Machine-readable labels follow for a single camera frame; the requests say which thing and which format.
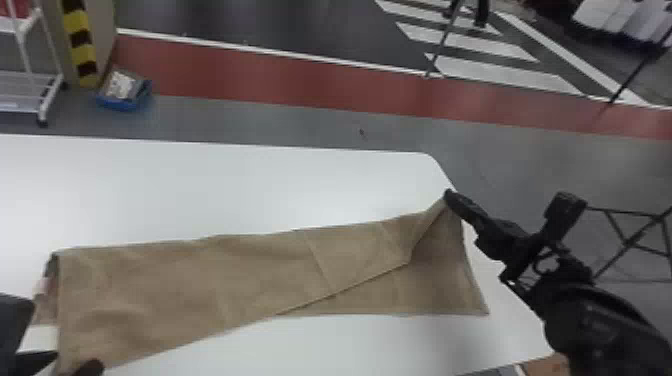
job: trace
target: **black and yellow striped pole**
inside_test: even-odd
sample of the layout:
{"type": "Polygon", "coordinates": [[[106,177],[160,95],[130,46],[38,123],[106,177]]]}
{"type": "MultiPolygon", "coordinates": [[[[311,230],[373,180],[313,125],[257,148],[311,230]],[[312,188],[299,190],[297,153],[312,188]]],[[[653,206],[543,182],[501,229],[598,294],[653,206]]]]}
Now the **black and yellow striped pole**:
{"type": "Polygon", "coordinates": [[[76,68],[79,85],[95,87],[99,81],[96,49],[84,0],[59,0],[63,26],[69,39],[70,56],[76,68]]]}

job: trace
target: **red stripe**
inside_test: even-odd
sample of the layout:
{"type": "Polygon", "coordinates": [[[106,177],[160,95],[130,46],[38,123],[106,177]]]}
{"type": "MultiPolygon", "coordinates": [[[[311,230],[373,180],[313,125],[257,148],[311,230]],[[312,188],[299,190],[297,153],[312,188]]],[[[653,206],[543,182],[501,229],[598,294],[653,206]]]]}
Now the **red stripe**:
{"type": "Polygon", "coordinates": [[[672,140],[672,111],[120,36],[115,64],[157,93],[672,140]]]}

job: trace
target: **gray floor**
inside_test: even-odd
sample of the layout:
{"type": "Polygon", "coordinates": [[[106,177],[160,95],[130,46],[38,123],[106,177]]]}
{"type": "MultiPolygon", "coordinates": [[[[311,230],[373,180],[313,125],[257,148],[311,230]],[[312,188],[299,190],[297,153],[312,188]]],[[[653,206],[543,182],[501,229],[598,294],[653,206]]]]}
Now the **gray floor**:
{"type": "MultiPolygon", "coordinates": [[[[420,151],[433,156],[461,192],[530,231],[541,225],[546,204],[559,190],[596,206],[662,211],[672,204],[669,142],[165,96],[127,114],[96,107],[91,94],[80,90],[57,98],[50,123],[40,130],[32,116],[0,114],[2,133],[420,151]]],[[[624,223],[628,228],[638,224],[624,223]]],[[[615,252],[615,240],[602,217],[588,214],[567,244],[593,265],[615,252]]],[[[669,266],[633,254],[608,275],[632,276],[669,277],[669,266]]],[[[672,285],[603,287],[630,299],[672,338],[672,322],[666,319],[672,312],[666,299],[672,285]]]]}

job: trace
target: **tripod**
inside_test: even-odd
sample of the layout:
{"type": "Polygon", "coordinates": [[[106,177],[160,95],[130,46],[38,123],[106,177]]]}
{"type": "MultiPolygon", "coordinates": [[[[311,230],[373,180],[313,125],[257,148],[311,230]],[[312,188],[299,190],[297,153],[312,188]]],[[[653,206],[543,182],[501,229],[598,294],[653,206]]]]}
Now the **tripod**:
{"type": "Polygon", "coordinates": [[[588,207],[586,210],[603,213],[607,217],[609,224],[611,224],[611,227],[614,229],[614,231],[618,235],[619,240],[621,241],[621,246],[616,255],[614,255],[614,257],[612,257],[611,259],[609,259],[609,261],[607,261],[607,263],[604,264],[604,266],[602,266],[598,271],[595,272],[594,274],[595,279],[599,278],[602,274],[604,274],[604,272],[606,272],[610,267],[612,267],[616,263],[616,261],[625,256],[625,254],[628,251],[634,249],[666,258],[668,263],[670,264],[670,276],[672,277],[672,245],[671,245],[672,242],[670,241],[670,232],[667,227],[667,221],[666,221],[667,217],[669,217],[670,214],[672,214],[672,206],[670,206],[660,214],[607,209],[607,208],[596,208],[596,207],[588,207]],[[626,237],[626,235],[623,233],[623,230],[618,225],[618,222],[616,222],[616,219],[614,219],[614,214],[623,214],[633,217],[644,217],[648,218],[649,221],[644,226],[635,231],[634,234],[626,237]],[[661,230],[663,233],[663,244],[665,247],[663,251],[653,249],[651,247],[647,247],[638,243],[644,236],[646,236],[646,234],[651,229],[653,229],[656,226],[661,226],[661,230]]]}

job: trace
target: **white stripe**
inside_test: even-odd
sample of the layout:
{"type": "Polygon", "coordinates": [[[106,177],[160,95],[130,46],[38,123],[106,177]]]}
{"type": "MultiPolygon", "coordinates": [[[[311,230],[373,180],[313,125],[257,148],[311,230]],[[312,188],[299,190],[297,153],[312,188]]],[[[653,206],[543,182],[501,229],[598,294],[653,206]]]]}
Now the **white stripe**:
{"type": "MultiPolygon", "coordinates": [[[[170,41],[170,42],[193,44],[193,45],[196,45],[196,46],[203,46],[203,47],[214,47],[214,48],[222,48],[222,49],[226,49],[226,50],[254,52],[254,53],[263,54],[263,55],[273,55],[273,56],[288,57],[288,58],[300,59],[300,60],[310,60],[310,61],[316,61],[316,62],[320,62],[320,63],[338,64],[338,65],[345,65],[345,66],[349,66],[349,67],[358,67],[358,68],[379,70],[379,71],[384,71],[384,72],[405,73],[405,74],[412,74],[412,75],[416,75],[416,76],[421,76],[421,75],[425,74],[425,72],[421,71],[421,70],[393,67],[391,65],[363,63],[363,62],[353,61],[353,60],[345,60],[345,59],[337,59],[337,58],[332,58],[332,57],[324,57],[324,56],[303,54],[303,53],[297,53],[297,52],[273,50],[273,49],[270,49],[270,48],[244,46],[244,45],[239,45],[239,44],[217,42],[217,41],[191,38],[191,37],[178,37],[178,36],[175,36],[175,35],[153,33],[151,31],[144,31],[144,30],[118,28],[117,31],[119,32],[119,34],[122,34],[122,35],[131,35],[131,36],[140,37],[140,38],[158,39],[158,40],[165,40],[165,41],[170,41]]],[[[438,73],[434,73],[434,72],[430,73],[430,75],[432,75],[432,77],[440,77],[440,75],[438,73]]]]}
{"type": "MultiPolygon", "coordinates": [[[[415,3],[423,3],[428,5],[434,5],[436,7],[447,8],[452,0],[409,0],[415,3]]],[[[462,13],[471,14],[471,9],[467,7],[462,7],[462,13]]]]}
{"type": "MultiPolygon", "coordinates": [[[[614,81],[611,77],[609,77],[606,74],[600,72],[597,68],[595,68],[592,65],[586,63],[585,61],[583,61],[581,58],[574,55],[573,53],[567,51],[564,47],[555,43],[554,41],[549,39],[544,34],[540,33],[539,31],[535,30],[530,25],[528,25],[525,22],[518,19],[518,17],[510,15],[510,14],[502,13],[502,12],[497,12],[497,15],[502,17],[503,19],[507,20],[511,25],[515,26],[520,31],[522,31],[525,34],[527,34],[528,36],[530,36],[532,39],[541,43],[542,45],[544,45],[549,50],[553,51],[556,55],[560,56],[562,59],[567,61],[569,64],[573,65],[576,69],[583,72],[583,74],[590,77],[593,81],[602,85],[605,89],[611,91],[612,93],[615,93],[618,90],[618,88],[621,86],[618,82],[614,81]]],[[[648,103],[645,100],[643,100],[637,94],[633,93],[631,90],[628,90],[628,89],[626,89],[623,92],[623,99],[625,100],[626,103],[648,105],[648,103]]]]}
{"type": "MultiPolygon", "coordinates": [[[[408,25],[405,23],[397,23],[401,30],[406,33],[406,35],[413,39],[423,42],[429,42],[433,44],[438,44],[441,41],[443,32],[434,29],[428,29],[425,27],[408,25]]],[[[496,42],[487,39],[469,37],[466,35],[460,34],[449,34],[446,38],[446,46],[463,48],[465,50],[484,52],[493,55],[513,57],[516,59],[528,60],[533,62],[538,62],[539,60],[535,59],[534,56],[527,53],[522,48],[508,44],[504,42],[496,42]]]]}
{"type": "MultiPolygon", "coordinates": [[[[419,8],[413,8],[409,7],[407,5],[402,5],[402,4],[397,4],[397,3],[392,3],[389,1],[385,0],[376,0],[376,3],[383,8],[384,11],[388,13],[394,13],[398,14],[401,16],[408,16],[408,17],[414,17],[414,18],[420,18],[423,20],[427,21],[433,21],[433,22],[441,22],[445,23],[447,20],[443,18],[441,13],[439,12],[433,12],[431,10],[425,10],[425,9],[419,9],[419,8]]],[[[476,29],[480,31],[485,31],[488,33],[492,34],[497,34],[497,35],[502,35],[497,29],[492,27],[491,25],[486,25],[485,29],[480,29],[477,27],[472,26],[472,20],[469,20],[464,17],[457,17],[455,19],[455,26],[462,28],[462,29],[476,29]]]]}
{"type": "Polygon", "coordinates": [[[582,95],[577,88],[562,79],[562,77],[550,73],[528,71],[447,56],[439,56],[436,61],[436,67],[448,77],[582,95]]]}

